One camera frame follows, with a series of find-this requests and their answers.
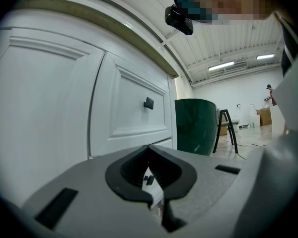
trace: fluorescent light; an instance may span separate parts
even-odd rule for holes
[[[269,55],[262,55],[262,56],[257,56],[257,60],[259,59],[265,59],[265,58],[273,58],[275,54],[269,54]]]
[[[226,63],[222,63],[222,64],[219,64],[219,65],[210,67],[209,70],[219,69],[219,68],[227,67],[227,66],[230,66],[230,65],[233,65],[233,64],[234,64],[234,61],[229,61],[229,62],[226,62]]]

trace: cardboard box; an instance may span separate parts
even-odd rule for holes
[[[222,115],[222,122],[225,122],[225,116]],[[227,135],[227,126],[221,127],[220,136]]]
[[[259,110],[257,110],[257,114],[260,115],[260,125],[261,126],[272,124],[270,108],[259,109]]]

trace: white cabinet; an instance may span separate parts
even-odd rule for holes
[[[0,192],[21,205],[87,160],[90,99],[104,51],[43,31],[0,31]]]
[[[144,107],[149,97],[153,110]],[[131,63],[107,53],[96,81],[90,119],[91,156],[171,137],[169,89]]]
[[[171,80],[133,46],[47,10],[12,11],[0,27],[4,198],[21,206],[89,157],[163,140],[175,144]],[[153,110],[144,107],[147,97]]]
[[[156,144],[153,144],[156,146],[163,146],[163,147],[167,147],[167,148],[171,148],[172,149],[172,139],[167,139],[161,142],[158,142]]]

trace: white ceiling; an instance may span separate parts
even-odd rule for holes
[[[230,73],[235,69],[246,73],[247,70],[256,72],[256,68],[263,70],[280,66],[284,40],[273,15],[263,21],[235,20],[229,25],[195,23],[193,35],[186,36],[164,21],[164,10],[174,3],[173,0],[111,1],[138,17],[161,38],[162,45],[167,45],[188,74],[192,86],[218,76],[231,77]],[[271,53],[275,53],[275,57],[256,60],[257,55]],[[246,63],[231,70],[208,70],[210,66],[232,60],[235,64]]]

